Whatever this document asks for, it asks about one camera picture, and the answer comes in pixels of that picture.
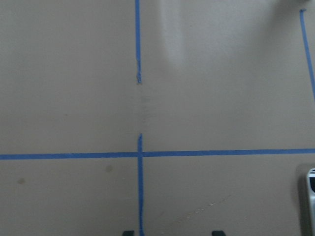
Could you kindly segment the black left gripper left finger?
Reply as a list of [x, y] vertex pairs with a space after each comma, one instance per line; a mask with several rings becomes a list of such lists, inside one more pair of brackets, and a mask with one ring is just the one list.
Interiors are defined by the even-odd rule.
[[123, 236], [134, 236], [134, 230], [123, 231]]

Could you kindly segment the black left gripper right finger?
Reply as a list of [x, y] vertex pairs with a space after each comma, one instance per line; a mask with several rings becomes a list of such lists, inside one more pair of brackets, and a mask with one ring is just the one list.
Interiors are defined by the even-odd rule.
[[224, 236], [224, 231], [212, 231], [212, 236]]

